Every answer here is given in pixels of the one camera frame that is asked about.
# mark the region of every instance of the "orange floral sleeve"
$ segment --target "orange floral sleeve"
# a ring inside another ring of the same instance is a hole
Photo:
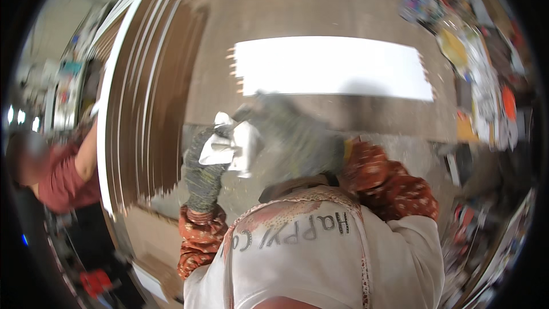
[[[409,175],[400,162],[387,160],[381,146],[353,141],[343,176],[344,187],[384,221],[410,215],[438,218],[439,203],[429,184]]]
[[[213,213],[203,215],[194,215],[183,205],[179,214],[179,234],[183,241],[177,272],[186,279],[196,268],[213,261],[227,232],[227,215],[219,205]]]

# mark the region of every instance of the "gloved hand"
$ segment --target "gloved hand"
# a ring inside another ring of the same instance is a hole
[[[228,163],[201,165],[198,162],[204,144],[214,133],[227,137],[227,131],[223,126],[218,129],[213,127],[204,129],[193,138],[184,160],[185,183],[190,194],[187,206],[199,213],[208,213],[214,210],[217,196],[221,190],[221,176],[229,166]]]
[[[261,110],[239,110],[234,119],[248,120],[260,132],[266,146],[278,145],[281,152],[273,167],[273,171],[279,173],[276,181],[341,172],[346,148],[343,136],[300,113],[281,95],[259,93],[257,100]]]

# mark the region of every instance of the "plywood sheet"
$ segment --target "plywood sheet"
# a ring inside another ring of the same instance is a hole
[[[112,210],[147,203],[180,178],[184,103],[205,19],[185,0],[141,0],[109,60],[102,193]]]

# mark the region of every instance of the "workshop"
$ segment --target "workshop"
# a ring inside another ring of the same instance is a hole
[[[45,0],[2,104],[21,243],[74,307],[485,308],[534,59],[507,0]]]

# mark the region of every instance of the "red shirt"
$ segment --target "red shirt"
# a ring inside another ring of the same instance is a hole
[[[74,159],[79,147],[69,143],[50,150],[49,173],[38,183],[38,200],[51,211],[61,214],[100,201],[97,169],[87,182],[76,173]]]

